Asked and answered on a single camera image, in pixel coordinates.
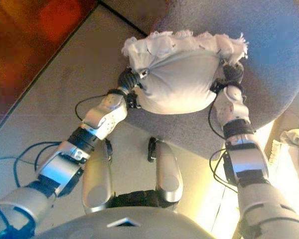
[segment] white towel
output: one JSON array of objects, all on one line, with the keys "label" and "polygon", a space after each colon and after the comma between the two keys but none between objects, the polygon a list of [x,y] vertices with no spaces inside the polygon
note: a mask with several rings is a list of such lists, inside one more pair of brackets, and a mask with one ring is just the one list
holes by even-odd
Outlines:
[{"label": "white towel", "polygon": [[208,32],[153,32],[145,39],[125,41],[122,52],[129,57],[135,72],[149,70],[136,88],[143,109],[155,114],[185,114],[206,108],[215,94],[209,90],[213,80],[222,75],[220,60],[230,65],[247,57],[247,43]]}]

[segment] gray upholstered chair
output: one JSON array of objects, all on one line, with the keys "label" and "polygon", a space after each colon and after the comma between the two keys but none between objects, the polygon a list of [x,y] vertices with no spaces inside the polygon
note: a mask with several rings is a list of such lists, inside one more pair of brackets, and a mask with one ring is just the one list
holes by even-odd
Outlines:
[{"label": "gray upholstered chair", "polygon": [[[299,0],[171,0],[158,31],[190,29],[250,42],[243,86],[254,128],[278,117],[299,90]],[[132,110],[128,122],[204,157],[222,139],[210,130],[208,109],[186,115]]]}]

